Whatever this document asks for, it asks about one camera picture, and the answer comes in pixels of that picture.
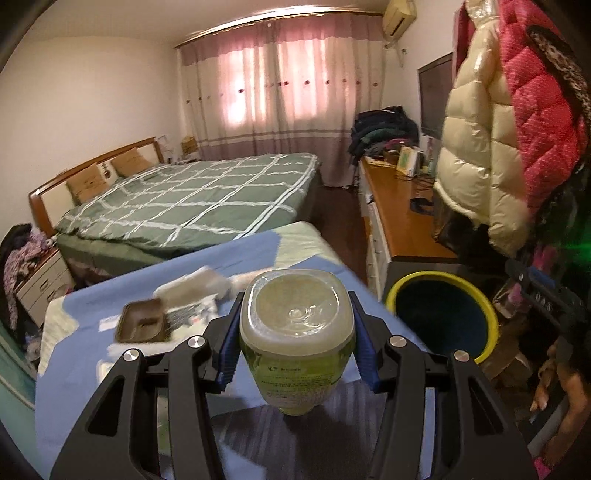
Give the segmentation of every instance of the trash can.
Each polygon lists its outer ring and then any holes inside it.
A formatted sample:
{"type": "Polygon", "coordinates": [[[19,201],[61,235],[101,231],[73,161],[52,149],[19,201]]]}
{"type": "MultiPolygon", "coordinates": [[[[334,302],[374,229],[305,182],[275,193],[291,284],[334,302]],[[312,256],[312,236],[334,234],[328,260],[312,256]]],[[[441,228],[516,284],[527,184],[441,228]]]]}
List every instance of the trash can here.
{"type": "Polygon", "coordinates": [[[439,355],[464,350],[479,364],[491,354],[499,338],[496,312],[486,296],[450,273],[407,275],[388,293],[386,307],[439,355]]]}

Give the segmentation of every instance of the yellow rim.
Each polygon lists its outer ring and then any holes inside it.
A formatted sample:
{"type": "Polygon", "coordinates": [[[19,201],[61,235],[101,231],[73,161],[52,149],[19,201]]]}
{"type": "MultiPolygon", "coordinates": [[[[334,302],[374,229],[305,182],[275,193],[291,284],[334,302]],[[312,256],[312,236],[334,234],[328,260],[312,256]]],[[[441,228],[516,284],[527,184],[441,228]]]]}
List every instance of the yellow rim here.
{"type": "Polygon", "coordinates": [[[491,305],[485,295],[467,280],[464,280],[463,278],[451,273],[433,270],[411,273],[410,275],[401,278],[394,284],[388,293],[388,298],[386,299],[386,308],[391,313],[396,314],[396,297],[398,292],[400,292],[402,287],[406,286],[408,283],[418,279],[445,281],[465,291],[474,300],[476,300],[478,306],[485,314],[486,323],[488,325],[488,338],[486,339],[486,346],[484,351],[474,360],[477,364],[481,364],[492,353],[492,351],[495,349],[497,341],[499,340],[499,324],[496,319],[495,308],[491,305]]]}

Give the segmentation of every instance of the drawer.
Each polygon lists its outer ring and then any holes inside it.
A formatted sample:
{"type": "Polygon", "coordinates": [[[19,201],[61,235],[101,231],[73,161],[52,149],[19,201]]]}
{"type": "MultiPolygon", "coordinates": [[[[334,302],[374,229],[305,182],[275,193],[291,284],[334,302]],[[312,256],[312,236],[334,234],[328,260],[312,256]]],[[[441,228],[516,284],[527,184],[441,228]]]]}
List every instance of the drawer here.
{"type": "Polygon", "coordinates": [[[36,272],[33,277],[31,277],[23,288],[26,288],[29,284],[31,287],[24,293],[20,294],[22,289],[17,293],[17,296],[21,300],[22,306],[25,309],[29,308],[33,305],[37,299],[42,297],[44,294],[48,293],[48,289],[50,286],[64,273],[68,273],[68,269],[64,259],[61,255],[54,255],[56,260],[51,263],[46,262],[39,272],[36,272]]]}
{"type": "Polygon", "coordinates": [[[45,322],[45,313],[47,306],[54,299],[63,297],[72,287],[72,277],[69,271],[62,272],[62,274],[50,284],[43,294],[27,309],[27,312],[33,319],[37,326],[43,325],[45,322]]]}
{"type": "Polygon", "coordinates": [[[47,306],[49,302],[47,298],[41,296],[37,299],[37,301],[27,310],[29,316],[33,319],[33,322],[40,327],[45,322],[45,312],[47,311],[47,306]]]}
{"type": "Polygon", "coordinates": [[[368,288],[378,299],[381,295],[381,282],[376,264],[375,251],[373,249],[374,238],[369,236],[368,254],[366,260],[366,270],[368,275],[368,288]]]}
{"type": "Polygon", "coordinates": [[[362,217],[369,217],[369,207],[367,197],[361,192],[358,193],[359,198],[359,210],[361,212],[362,217]]]}
{"type": "Polygon", "coordinates": [[[372,224],[372,249],[375,253],[375,265],[378,272],[378,279],[381,285],[386,285],[388,276],[388,264],[391,262],[390,251],[386,243],[382,222],[379,219],[378,210],[375,203],[369,204],[369,218],[372,224]]]}
{"type": "Polygon", "coordinates": [[[371,195],[372,193],[362,163],[359,164],[359,193],[363,195],[371,195]]]}

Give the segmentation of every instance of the red puffer jacket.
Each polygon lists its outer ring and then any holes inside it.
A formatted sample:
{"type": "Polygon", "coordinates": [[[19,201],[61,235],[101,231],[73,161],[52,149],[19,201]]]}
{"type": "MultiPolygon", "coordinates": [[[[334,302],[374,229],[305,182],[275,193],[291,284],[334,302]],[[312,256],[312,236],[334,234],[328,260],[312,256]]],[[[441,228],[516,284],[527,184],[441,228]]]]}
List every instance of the red puffer jacket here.
{"type": "Polygon", "coordinates": [[[584,120],[565,100],[527,35],[531,25],[560,35],[532,0],[499,0],[501,62],[515,108],[517,140],[534,215],[571,174],[587,146],[584,120]]]}

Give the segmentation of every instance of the television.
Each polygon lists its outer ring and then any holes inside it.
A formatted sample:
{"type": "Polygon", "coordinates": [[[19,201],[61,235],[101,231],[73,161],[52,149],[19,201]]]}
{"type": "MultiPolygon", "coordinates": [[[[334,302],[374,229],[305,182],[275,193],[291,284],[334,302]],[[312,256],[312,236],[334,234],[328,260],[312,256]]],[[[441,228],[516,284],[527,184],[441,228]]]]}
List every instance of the television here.
{"type": "Polygon", "coordinates": [[[421,93],[421,130],[424,135],[441,140],[447,97],[452,91],[453,54],[418,70],[418,84],[421,93]]]}

